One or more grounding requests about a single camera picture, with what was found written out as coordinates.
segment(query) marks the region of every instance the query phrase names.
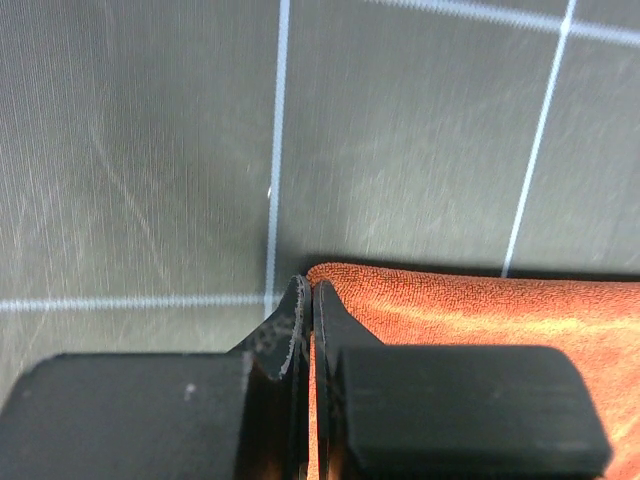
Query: gray surface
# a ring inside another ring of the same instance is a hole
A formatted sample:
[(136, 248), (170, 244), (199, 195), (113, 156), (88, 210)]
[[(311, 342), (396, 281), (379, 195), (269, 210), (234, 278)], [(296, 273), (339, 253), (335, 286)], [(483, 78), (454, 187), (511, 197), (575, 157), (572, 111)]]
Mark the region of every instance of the gray surface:
[(278, 4), (5, 1), (0, 298), (253, 293)]
[(557, 37), (375, 4), (300, 4), (279, 286), (308, 256), (501, 265)]
[(640, 50), (567, 46), (514, 266), (638, 272)]
[[(232, 346), (262, 317), (270, 202), (276, 290), (331, 258), (502, 267), (557, 32), (291, 3), (276, 210), (279, 0), (0, 0), (0, 398), (63, 350)], [(606, 4), (576, 20), (640, 29)], [(640, 275), (640, 41), (596, 33), (569, 39), (516, 269)], [(120, 296), (245, 306), (100, 310)]]
[(580, 0), (576, 8), (576, 18), (622, 28), (640, 28), (640, 9), (634, 1)]
[[(0, 336), (0, 400), (18, 372), (72, 352), (226, 351), (257, 326), (262, 307), (5, 314)], [(238, 325), (244, 319), (244, 325)]]

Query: orange towel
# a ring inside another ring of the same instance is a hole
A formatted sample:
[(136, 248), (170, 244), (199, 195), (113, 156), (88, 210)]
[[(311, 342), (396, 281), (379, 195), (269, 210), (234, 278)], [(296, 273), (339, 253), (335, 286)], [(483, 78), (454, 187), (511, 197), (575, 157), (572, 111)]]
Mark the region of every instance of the orange towel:
[[(311, 269), (391, 344), (537, 344), (565, 352), (585, 378), (614, 446), (611, 480), (640, 479), (640, 283), (514, 280), (330, 263)], [(318, 478), (315, 366), (309, 479)]]

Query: white grid line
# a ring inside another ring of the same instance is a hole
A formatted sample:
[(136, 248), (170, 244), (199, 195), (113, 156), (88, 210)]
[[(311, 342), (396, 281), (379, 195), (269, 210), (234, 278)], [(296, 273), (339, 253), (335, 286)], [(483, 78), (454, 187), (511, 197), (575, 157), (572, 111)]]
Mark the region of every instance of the white grid line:
[[(0, 313), (69, 310), (233, 307), (260, 305), (265, 295), (169, 295), (158, 297), (87, 297), (0, 300)], [(273, 297), (272, 302), (279, 300)]]
[(524, 176), (524, 182), (522, 183), (522, 190), (520, 191), (518, 208), (516, 209), (516, 216), (513, 220), (511, 235), (509, 236), (509, 246), (507, 247), (507, 253), (504, 258), (504, 264), (502, 266), (502, 277), (506, 277), (509, 274), (509, 268), (511, 267), (511, 260), (513, 259), (513, 252), (515, 250), (516, 241), (518, 239), (518, 232), (520, 231), (520, 225), (522, 224), (524, 209), (527, 205), (527, 197), (529, 196), (529, 190), (531, 189), (531, 179), (536, 168), (536, 161), (538, 159), (538, 153), (540, 152), (540, 144), (542, 143), (544, 128), (547, 124), (547, 118), (549, 117), (549, 109), (551, 108), (551, 102), (553, 100), (553, 92), (556, 88), (558, 73), (560, 72), (560, 65), (562, 64), (562, 56), (564, 55), (564, 47), (567, 44), (569, 30), (571, 29), (571, 19), (573, 18), (573, 12), (575, 10), (576, 3), (577, 0), (569, 0), (569, 3), (567, 4), (567, 13), (560, 27), (558, 46), (556, 47), (556, 53), (553, 56), (551, 72), (549, 73), (549, 81), (547, 82), (547, 90), (544, 94), (542, 109), (540, 110), (540, 117), (538, 118), (538, 126), (536, 127), (536, 134), (533, 138), (531, 154), (529, 156), (529, 162), (527, 164), (527, 171)]
[[(369, 3), (394, 7), (414, 8), (426, 12), (450, 15), (470, 20), (510, 25), (515, 28), (560, 33), (563, 18), (527, 10), (494, 7), (481, 3), (452, 0), (367, 0)], [(628, 30), (599, 23), (572, 21), (568, 34), (630, 47), (640, 47), (640, 31)]]
[(287, 81), (287, 51), (289, 47), (290, 1), (280, 0), (278, 21), (278, 56), (276, 59), (276, 92), (273, 111), (273, 146), (271, 151), (271, 187), (267, 233), (267, 261), (265, 267), (264, 317), (273, 311), (273, 289), (276, 271), (276, 241), (280, 201), (280, 168), (282, 163), (282, 131), (284, 129), (284, 100)]

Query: orange microfiber cloth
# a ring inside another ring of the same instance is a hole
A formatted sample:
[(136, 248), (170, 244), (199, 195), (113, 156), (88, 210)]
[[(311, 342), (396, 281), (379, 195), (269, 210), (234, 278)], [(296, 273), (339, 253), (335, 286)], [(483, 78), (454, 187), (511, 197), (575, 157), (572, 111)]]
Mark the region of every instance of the orange microfiber cloth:
[[(390, 344), (529, 344), (565, 352), (582, 373), (614, 447), (611, 480), (640, 479), (640, 283), (515, 280), (329, 263), (345, 307)], [(318, 478), (315, 370), (309, 478)]]

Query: gray table surface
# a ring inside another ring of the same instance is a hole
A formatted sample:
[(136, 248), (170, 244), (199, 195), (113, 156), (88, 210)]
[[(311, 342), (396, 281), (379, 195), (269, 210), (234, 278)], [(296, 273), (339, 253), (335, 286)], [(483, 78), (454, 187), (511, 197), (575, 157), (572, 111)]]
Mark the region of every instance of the gray table surface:
[(224, 350), (314, 262), (638, 278), (639, 12), (0, 0), (0, 400)]

